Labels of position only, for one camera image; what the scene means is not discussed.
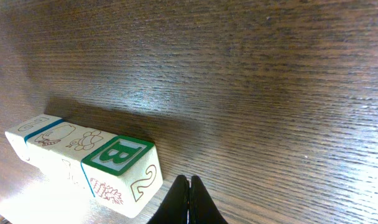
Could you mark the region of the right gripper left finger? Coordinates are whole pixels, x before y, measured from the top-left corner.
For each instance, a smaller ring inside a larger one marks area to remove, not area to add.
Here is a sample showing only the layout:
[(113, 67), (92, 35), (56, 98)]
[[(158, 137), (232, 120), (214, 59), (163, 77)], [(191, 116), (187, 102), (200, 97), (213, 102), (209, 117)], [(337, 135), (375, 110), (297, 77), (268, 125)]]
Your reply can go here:
[(178, 175), (148, 224), (187, 224), (189, 182)]

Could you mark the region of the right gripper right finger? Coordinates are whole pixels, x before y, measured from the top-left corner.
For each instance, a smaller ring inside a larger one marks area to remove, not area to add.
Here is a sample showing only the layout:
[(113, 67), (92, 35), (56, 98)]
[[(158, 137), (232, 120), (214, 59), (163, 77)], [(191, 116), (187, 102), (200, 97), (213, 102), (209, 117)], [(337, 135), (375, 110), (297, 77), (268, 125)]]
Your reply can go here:
[(223, 218), (200, 177), (191, 177), (189, 189), (190, 224), (228, 224)]

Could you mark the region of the blue number wooden block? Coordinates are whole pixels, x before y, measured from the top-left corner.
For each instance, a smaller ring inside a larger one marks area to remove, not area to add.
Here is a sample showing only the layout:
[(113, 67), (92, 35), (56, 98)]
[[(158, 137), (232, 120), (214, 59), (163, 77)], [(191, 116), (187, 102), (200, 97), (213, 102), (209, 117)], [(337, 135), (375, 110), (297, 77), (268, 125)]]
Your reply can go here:
[(136, 217), (163, 184), (154, 143), (116, 136), (81, 160), (95, 199), (129, 218)]

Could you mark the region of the red sided wooden block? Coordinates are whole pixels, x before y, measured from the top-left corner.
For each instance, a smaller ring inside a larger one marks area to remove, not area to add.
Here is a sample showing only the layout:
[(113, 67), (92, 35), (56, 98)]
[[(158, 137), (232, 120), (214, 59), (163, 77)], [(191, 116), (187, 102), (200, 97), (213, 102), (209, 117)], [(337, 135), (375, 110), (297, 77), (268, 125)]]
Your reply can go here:
[(71, 182), (88, 190), (89, 185), (81, 168), (81, 160), (114, 137), (116, 134), (77, 126), (77, 129), (63, 138), (53, 151), (67, 168)]

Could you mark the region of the blue sided wooden block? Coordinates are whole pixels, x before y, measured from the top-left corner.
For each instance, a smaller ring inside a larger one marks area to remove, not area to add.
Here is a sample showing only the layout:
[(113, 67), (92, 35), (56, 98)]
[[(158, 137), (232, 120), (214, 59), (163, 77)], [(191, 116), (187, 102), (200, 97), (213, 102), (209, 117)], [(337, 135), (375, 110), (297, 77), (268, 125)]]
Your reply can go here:
[(58, 154), (53, 150), (63, 138), (74, 132), (77, 126), (82, 127), (76, 124), (62, 122), (28, 139), (27, 146), (30, 152), (39, 156), (39, 168), (43, 173), (70, 180), (67, 168), (63, 165)]

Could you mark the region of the yellow wooden block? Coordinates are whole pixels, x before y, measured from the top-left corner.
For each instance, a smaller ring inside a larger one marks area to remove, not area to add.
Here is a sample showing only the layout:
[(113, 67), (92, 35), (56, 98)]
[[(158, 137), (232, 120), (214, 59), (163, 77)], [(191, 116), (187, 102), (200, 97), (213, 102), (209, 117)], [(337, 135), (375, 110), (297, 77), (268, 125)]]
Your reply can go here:
[(5, 135), (13, 150), (22, 161), (38, 167), (39, 156), (30, 152), (27, 146), (28, 139), (62, 122), (63, 118), (40, 114), (8, 129), (5, 131)]

